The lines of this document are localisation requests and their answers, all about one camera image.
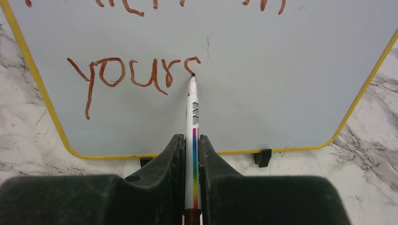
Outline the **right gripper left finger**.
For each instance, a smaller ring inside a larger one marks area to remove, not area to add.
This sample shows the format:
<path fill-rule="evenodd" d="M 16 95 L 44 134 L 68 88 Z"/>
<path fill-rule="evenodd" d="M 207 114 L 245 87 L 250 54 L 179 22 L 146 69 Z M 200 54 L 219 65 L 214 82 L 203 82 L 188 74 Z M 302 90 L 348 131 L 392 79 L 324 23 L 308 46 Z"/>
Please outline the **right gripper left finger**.
<path fill-rule="evenodd" d="M 179 225 L 184 137 L 133 174 L 19 176 L 0 187 L 3 225 Z"/>

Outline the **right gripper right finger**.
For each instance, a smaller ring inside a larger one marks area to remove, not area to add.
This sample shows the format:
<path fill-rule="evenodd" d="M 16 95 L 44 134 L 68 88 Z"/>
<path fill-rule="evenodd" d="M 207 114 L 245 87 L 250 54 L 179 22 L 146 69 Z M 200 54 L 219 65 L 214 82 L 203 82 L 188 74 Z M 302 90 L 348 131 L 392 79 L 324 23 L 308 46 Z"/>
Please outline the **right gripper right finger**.
<path fill-rule="evenodd" d="M 244 176 L 199 139 L 206 225 L 348 225 L 335 187 L 318 176 Z"/>

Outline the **white dry erase marker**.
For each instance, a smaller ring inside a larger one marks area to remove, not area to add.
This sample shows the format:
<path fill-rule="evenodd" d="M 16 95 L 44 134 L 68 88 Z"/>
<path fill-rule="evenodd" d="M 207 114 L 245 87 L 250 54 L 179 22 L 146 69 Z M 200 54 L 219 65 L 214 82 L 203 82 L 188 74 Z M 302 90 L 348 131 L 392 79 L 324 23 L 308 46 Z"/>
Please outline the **white dry erase marker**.
<path fill-rule="evenodd" d="M 185 129 L 184 224 L 199 225 L 201 210 L 199 141 L 199 100 L 195 74 L 188 84 Z"/>

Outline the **yellow framed whiteboard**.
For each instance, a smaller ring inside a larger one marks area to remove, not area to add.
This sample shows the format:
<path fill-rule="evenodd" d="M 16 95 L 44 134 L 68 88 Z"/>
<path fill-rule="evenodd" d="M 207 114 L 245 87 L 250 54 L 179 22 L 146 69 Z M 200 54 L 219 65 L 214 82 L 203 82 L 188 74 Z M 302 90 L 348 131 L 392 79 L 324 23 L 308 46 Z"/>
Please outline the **yellow framed whiteboard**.
<path fill-rule="evenodd" d="M 397 39 L 395 0 L 3 0 L 68 152 L 153 157 L 199 131 L 221 154 L 331 143 Z"/>

